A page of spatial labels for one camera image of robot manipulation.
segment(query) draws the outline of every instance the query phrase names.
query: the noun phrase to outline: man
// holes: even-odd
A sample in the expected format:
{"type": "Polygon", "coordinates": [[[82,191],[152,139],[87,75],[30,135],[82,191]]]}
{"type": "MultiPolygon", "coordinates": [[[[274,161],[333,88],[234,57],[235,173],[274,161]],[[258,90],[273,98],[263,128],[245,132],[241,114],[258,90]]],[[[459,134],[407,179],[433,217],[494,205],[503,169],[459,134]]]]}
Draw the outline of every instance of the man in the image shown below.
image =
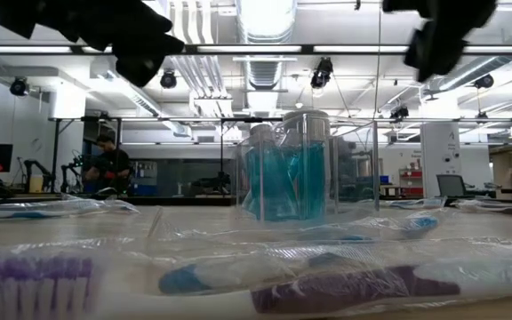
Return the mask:
{"type": "Polygon", "coordinates": [[[87,181],[98,181],[100,189],[112,187],[124,192],[130,176],[130,157],[116,149],[114,140],[105,134],[101,134],[96,142],[104,153],[98,156],[84,177],[87,181]]]}

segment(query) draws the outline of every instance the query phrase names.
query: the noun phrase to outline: computer monitor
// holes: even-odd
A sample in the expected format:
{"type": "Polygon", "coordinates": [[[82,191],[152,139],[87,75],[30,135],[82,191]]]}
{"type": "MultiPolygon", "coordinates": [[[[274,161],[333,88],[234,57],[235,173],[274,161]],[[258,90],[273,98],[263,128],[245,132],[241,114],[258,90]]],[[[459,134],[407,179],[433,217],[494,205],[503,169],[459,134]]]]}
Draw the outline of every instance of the computer monitor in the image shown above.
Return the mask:
{"type": "Polygon", "coordinates": [[[456,174],[437,174],[437,185],[440,187],[440,196],[464,196],[466,187],[463,178],[456,174]]]}

